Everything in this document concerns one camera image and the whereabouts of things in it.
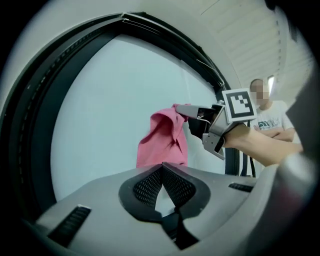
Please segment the black slot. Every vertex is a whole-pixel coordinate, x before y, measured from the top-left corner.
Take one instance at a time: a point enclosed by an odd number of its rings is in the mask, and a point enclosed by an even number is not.
[[[78,205],[48,237],[63,247],[68,247],[76,233],[85,222],[91,209]]]
[[[248,185],[242,185],[242,184],[238,184],[238,183],[231,183],[231,184],[229,185],[229,188],[250,193],[251,190],[252,190],[254,187],[253,187],[253,186],[248,186]]]

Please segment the black frame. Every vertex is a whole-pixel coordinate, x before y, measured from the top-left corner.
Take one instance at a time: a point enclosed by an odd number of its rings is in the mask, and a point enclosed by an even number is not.
[[[54,205],[51,140],[63,100],[89,59],[119,34],[149,42],[186,62],[209,82],[217,100],[229,85],[190,38],[144,12],[108,15],[75,27],[48,45],[12,87],[2,116],[1,162],[18,199],[21,216],[35,221]],[[238,175],[239,152],[226,151],[226,174]]]

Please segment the white t-shirt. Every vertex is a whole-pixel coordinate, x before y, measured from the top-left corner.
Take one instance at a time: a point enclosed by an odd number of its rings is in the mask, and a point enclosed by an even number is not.
[[[281,100],[273,101],[270,108],[266,110],[261,110],[258,108],[256,110],[257,112],[257,118],[255,120],[252,120],[250,122],[250,127],[252,129],[255,128],[255,126],[258,126],[261,130],[269,130],[272,128],[282,127],[284,130],[293,128],[293,124],[290,122],[289,118],[286,115],[286,111],[288,110],[288,107],[286,103],[284,103]],[[254,163],[254,169],[255,169],[255,175],[258,178],[261,171],[265,168],[261,163],[259,163],[256,160],[253,160]],[[248,157],[247,162],[247,175],[252,174],[251,164],[250,164],[250,158]]]

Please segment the black mesh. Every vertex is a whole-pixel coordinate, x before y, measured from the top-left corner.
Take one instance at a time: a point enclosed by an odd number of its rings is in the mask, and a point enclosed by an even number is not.
[[[134,196],[143,204],[156,207],[157,196],[162,187],[161,170],[157,170],[133,187]]]
[[[163,167],[163,186],[176,207],[183,206],[196,192],[195,186],[186,179]]]

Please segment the white wall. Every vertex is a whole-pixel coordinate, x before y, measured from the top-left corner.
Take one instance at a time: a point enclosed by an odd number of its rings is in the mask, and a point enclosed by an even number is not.
[[[139,141],[150,116],[172,104],[210,107],[210,85],[184,62],[156,46],[120,35],[81,70],[59,111],[51,145],[54,193],[61,200],[87,182],[136,167]],[[188,165],[225,172],[184,125]],[[162,194],[158,209],[170,205]]]

